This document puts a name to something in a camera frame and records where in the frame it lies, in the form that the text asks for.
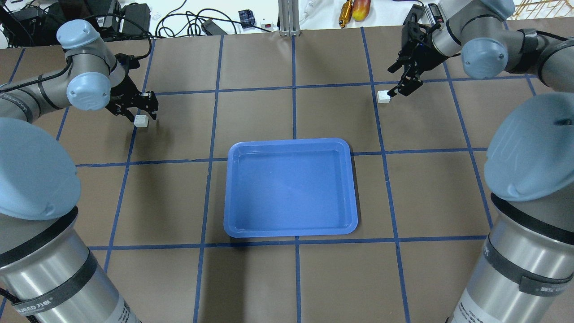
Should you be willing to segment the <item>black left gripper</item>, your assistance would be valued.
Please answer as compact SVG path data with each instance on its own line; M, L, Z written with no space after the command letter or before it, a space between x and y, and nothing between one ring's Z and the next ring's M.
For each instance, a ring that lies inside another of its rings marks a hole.
M113 68L109 80L111 92L107 110L115 116L124 116L130 122L135 122L135 115L129 108L138 108L148 113L149 117L157 120L159 107L154 91L140 92L129 77L129 71L139 68L139 59L133 55L116 54L116 65Z

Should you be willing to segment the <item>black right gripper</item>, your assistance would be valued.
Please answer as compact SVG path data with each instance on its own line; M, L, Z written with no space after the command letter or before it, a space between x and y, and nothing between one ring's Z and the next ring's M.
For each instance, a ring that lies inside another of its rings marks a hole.
M387 70L392 74L400 68L404 68L404 71L400 81L387 92L389 97L398 94L409 96L423 85L421 74L435 69L442 63L442 54L432 43L432 34L438 31L439 27L440 24L403 25L399 57Z

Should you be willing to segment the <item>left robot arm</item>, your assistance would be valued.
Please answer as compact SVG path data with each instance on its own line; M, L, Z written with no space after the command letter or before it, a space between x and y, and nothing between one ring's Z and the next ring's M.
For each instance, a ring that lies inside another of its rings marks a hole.
M128 76L131 58L113 54L88 21L64 23L56 38L61 71L1 86L1 295L31 323L138 323L74 229L76 165L34 122L70 106L133 121L129 101L156 118L158 102Z

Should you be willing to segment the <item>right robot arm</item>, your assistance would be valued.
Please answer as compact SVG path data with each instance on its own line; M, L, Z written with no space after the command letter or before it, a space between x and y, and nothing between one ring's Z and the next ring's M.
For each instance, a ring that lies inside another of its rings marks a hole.
M388 69L404 67L390 96L410 95L423 72L457 54L471 78L529 74L553 89L515 108L487 149L484 176L499 215L448 323L539 323L573 284L573 38L506 30L514 10L512 0L472 0L425 25L415 4Z

